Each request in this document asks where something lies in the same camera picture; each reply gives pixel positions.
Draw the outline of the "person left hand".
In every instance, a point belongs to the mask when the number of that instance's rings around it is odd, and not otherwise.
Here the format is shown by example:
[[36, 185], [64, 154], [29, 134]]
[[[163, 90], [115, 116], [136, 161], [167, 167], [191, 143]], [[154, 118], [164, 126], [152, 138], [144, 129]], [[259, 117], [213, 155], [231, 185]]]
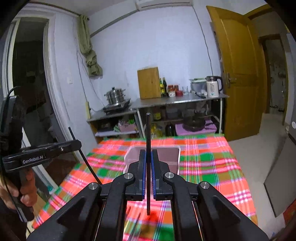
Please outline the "person left hand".
[[[26, 181], [20, 188], [22, 194], [21, 202], [28, 207], [34, 206], [37, 202], [37, 188], [35, 185], [35, 175], [31, 168], [25, 170]], [[16, 207], [8, 193], [13, 197], [19, 196], [19, 190], [9, 180], [4, 181], [4, 177], [1, 175], [1, 200], [4, 202], [7, 208], [16, 210]]]

